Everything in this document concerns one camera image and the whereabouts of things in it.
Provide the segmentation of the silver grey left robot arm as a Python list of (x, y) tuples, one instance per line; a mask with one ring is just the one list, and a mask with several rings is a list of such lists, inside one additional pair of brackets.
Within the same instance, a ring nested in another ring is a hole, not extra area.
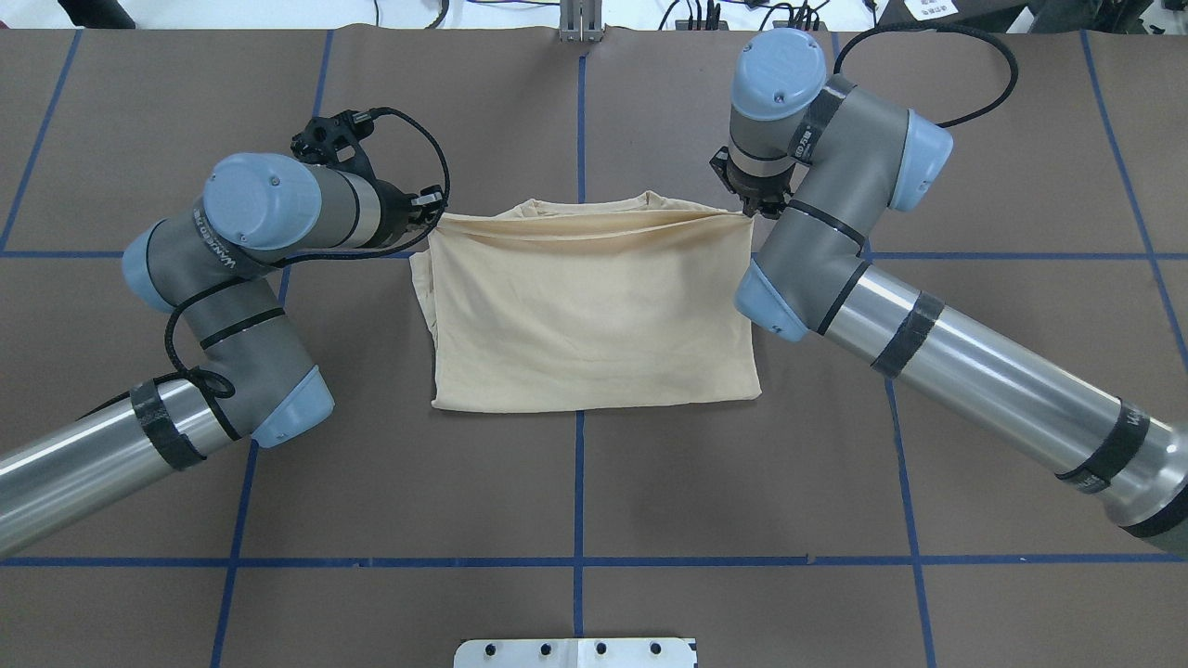
[(124, 282), (168, 315), (173, 372), (4, 456), (4, 557), (238, 440), (273, 447), (324, 421), (331, 393), (268, 275), (392, 254), (449, 194), (282, 155), (219, 160), (187, 212), (124, 250)]

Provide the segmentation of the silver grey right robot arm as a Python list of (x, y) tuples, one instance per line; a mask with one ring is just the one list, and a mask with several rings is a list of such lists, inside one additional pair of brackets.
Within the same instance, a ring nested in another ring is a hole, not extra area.
[(757, 33), (738, 56), (729, 141), (710, 165), (747, 216), (775, 221), (734, 296), (777, 338), (814, 330), (993, 431), (1149, 546), (1184, 557), (1184, 424), (1036, 355), (862, 256), (883, 212), (909, 212), (950, 131), (827, 71), (819, 40)]

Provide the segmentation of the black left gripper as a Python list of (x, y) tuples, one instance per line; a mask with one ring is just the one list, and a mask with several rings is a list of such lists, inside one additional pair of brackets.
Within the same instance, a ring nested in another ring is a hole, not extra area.
[(381, 222), (369, 238), (369, 247), (394, 245), (407, 233), (432, 229), (448, 207), (448, 187), (429, 185), (421, 193), (404, 193), (386, 181), (373, 183), (381, 202)]

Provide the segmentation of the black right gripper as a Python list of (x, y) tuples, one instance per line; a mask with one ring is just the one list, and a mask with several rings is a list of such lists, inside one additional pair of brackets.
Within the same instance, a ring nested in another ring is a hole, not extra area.
[(781, 219), (791, 194), (791, 176), (796, 160), (757, 160), (737, 147), (718, 149), (710, 169), (742, 204), (742, 215)]

